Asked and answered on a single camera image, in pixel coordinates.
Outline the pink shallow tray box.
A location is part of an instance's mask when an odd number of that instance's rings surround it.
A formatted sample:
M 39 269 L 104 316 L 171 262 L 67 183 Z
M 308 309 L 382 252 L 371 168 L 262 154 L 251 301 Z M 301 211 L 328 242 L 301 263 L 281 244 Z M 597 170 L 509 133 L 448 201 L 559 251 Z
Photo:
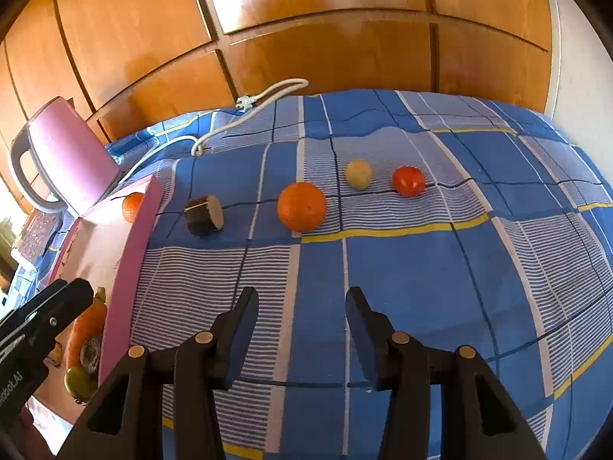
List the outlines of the pink shallow tray box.
M 134 222 L 128 223 L 121 202 L 132 192 L 141 192 L 144 198 Z M 93 289 L 106 290 L 100 381 L 128 351 L 139 272 L 162 196 L 162 186 L 153 176 L 116 192 L 74 222 L 55 261 L 53 280 L 80 277 Z

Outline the orange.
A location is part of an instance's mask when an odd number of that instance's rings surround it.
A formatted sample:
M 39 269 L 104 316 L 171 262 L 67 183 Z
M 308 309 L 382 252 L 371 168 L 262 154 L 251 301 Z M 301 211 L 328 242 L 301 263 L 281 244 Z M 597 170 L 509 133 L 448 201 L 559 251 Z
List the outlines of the orange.
M 297 182 L 280 192 L 276 213 L 280 222 L 289 230 L 306 233 L 323 223 L 326 206 L 326 198 L 317 186 Z

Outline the dark brown avocado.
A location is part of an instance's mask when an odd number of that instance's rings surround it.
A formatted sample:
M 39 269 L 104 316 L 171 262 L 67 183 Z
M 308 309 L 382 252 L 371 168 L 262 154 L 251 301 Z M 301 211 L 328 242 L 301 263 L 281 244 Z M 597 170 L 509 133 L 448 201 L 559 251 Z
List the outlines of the dark brown avocado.
M 102 351 L 101 337 L 96 335 L 90 337 L 82 346 L 79 353 L 79 360 L 85 372 L 89 375 L 96 375 L 99 371 Z

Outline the blue plaid tablecloth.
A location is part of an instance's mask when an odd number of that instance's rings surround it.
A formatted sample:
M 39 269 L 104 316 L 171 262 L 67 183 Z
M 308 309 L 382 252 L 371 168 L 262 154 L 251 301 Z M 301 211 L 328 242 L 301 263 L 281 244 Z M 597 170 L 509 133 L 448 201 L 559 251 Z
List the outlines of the blue plaid tablecloth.
M 241 377 L 216 397 L 238 459 L 373 459 L 388 395 L 362 373 L 345 319 L 358 287 L 422 344 L 474 347 L 551 459 L 578 459 L 612 413 L 612 187 L 541 114 L 455 95 L 353 90 L 153 123 L 109 147 L 163 196 L 130 341 L 172 347 L 244 287 L 260 297 Z M 345 167 L 372 168 L 354 190 Z M 401 166 L 426 186 L 404 197 Z M 326 198 L 296 233 L 277 217 L 297 182 Z M 193 236 L 190 200 L 215 195 L 225 225 Z

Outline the silver tissue box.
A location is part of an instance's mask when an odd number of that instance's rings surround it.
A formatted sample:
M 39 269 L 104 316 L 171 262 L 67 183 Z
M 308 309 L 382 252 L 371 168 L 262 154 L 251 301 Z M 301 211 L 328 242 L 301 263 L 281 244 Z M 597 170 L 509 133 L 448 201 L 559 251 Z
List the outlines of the silver tissue box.
M 32 269 L 44 253 L 52 235 L 61 224 L 61 214 L 47 214 L 34 210 L 27 218 L 21 234 L 16 237 L 11 256 L 24 268 Z

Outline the wooden panel wardrobe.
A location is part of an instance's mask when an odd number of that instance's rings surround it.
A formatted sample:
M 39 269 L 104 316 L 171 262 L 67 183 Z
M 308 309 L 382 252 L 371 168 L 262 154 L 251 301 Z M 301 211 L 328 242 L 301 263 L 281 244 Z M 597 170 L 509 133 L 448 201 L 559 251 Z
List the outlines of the wooden panel wardrobe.
M 1 142 L 54 97 L 102 141 L 301 77 L 546 107 L 547 0 L 29 0 L 1 38 Z

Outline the orange mandarin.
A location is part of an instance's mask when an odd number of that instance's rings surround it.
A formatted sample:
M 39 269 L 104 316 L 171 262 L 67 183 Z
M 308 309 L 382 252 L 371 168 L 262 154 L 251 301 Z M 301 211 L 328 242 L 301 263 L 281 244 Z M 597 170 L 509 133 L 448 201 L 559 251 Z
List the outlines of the orange mandarin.
M 133 223 L 143 203 L 144 194 L 141 192 L 132 192 L 125 196 L 121 202 L 121 212 L 124 220 L 128 223 Z

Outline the dark eggplant piece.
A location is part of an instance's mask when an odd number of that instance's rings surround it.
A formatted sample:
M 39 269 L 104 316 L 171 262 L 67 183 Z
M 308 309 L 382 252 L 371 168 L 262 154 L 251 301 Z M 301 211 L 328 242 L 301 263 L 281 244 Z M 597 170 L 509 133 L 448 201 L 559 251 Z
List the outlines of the dark eggplant piece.
M 213 194 L 187 202 L 183 215 L 188 230 L 197 237 L 220 232 L 225 225 L 222 205 Z

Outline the red tomato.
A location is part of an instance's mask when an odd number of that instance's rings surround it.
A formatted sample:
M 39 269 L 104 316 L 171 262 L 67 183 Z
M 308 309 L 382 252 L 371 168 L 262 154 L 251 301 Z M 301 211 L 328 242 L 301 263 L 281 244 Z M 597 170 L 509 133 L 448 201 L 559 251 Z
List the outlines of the red tomato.
M 416 197 L 425 189 L 424 173 L 419 168 L 412 166 L 398 167 L 392 175 L 392 186 L 401 196 Z

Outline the pink electric kettle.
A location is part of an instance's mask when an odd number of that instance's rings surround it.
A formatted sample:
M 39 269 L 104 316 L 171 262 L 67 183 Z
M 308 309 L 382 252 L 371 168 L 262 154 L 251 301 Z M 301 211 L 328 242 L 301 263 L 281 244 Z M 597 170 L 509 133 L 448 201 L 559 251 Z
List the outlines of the pink electric kettle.
M 21 159 L 31 155 L 38 174 L 54 196 L 45 199 L 25 176 Z M 35 209 L 47 214 L 92 209 L 116 186 L 121 169 L 71 102 L 55 97 L 38 109 L 11 143 L 10 173 Z

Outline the orange carrot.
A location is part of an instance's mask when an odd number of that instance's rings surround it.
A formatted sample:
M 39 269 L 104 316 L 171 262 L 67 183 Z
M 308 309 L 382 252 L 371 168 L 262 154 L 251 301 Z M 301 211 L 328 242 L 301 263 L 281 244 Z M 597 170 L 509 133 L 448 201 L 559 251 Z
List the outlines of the orange carrot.
M 67 339 L 66 355 L 67 368 L 80 365 L 80 351 L 85 343 L 92 337 L 101 335 L 104 330 L 107 316 L 106 290 L 98 287 L 90 305 L 81 315 L 74 319 L 69 338 Z

